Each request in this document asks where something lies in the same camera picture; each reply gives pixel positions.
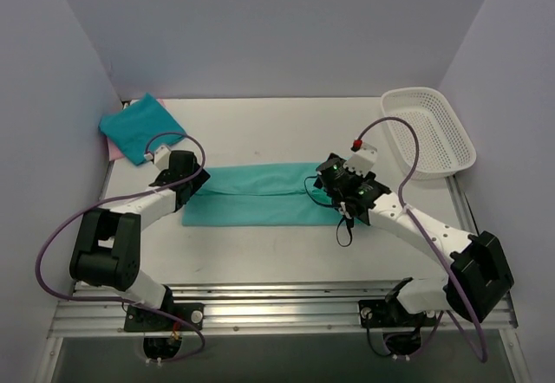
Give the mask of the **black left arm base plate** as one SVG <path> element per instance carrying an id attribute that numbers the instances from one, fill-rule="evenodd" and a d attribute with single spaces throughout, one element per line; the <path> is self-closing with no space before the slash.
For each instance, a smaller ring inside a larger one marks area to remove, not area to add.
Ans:
<path id="1" fill-rule="evenodd" d="M 173 307 L 172 315 L 179 317 L 194 325 L 197 329 L 202 329 L 204 320 L 204 305 L 202 303 L 183 303 Z M 175 320 L 171 320 L 164 315 L 128 306 L 124 331 L 130 333 L 152 333 L 164 331 L 178 331 L 183 329 Z"/>

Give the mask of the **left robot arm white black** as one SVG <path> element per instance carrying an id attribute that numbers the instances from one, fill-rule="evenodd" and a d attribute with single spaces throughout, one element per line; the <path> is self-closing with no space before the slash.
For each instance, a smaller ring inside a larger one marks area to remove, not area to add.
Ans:
<path id="1" fill-rule="evenodd" d="M 210 175 L 190 151 L 162 146 L 154 153 L 154 163 L 160 173 L 147 195 L 84 213 L 69 273 L 77 281 L 109 287 L 123 299 L 146 306 L 144 321 L 165 330 L 175 318 L 173 295 L 141 270 L 141 232 L 181 210 Z"/>

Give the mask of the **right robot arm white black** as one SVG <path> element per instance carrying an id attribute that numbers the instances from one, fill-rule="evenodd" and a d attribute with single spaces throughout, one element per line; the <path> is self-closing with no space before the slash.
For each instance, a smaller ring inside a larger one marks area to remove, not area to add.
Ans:
<path id="1" fill-rule="evenodd" d="M 452 310 L 467 321 L 483 322 L 513 287 L 514 278 L 500 240 L 489 231 L 473 234 L 430 217 L 404 202 L 373 172 L 349 170 L 332 153 L 316 169 L 314 186 L 348 226 L 360 221 L 411 245 L 446 272 L 444 279 L 411 278 L 385 303 L 394 324 L 425 311 Z"/>

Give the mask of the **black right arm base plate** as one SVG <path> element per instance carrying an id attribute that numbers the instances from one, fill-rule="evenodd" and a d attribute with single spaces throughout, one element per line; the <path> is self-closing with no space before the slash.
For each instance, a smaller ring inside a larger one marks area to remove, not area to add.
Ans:
<path id="1" fill-rule="evenodd" d="M 363 328 L 432 327 L 437 320 L 435 315 L 410 314 L 397 300 L 366 299 L 357 304 Z"/>

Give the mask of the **light green t shirt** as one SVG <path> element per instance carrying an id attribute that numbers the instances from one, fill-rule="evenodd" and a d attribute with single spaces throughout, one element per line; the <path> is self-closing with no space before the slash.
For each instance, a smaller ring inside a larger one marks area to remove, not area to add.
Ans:
<path id="1" fill-rule="evenodd" d="M 340 214 L 326 194 L 304 182 L 316 162 L 221 166 L 189 200 L 181 224 L 187 227 L 335 225 Z"/>

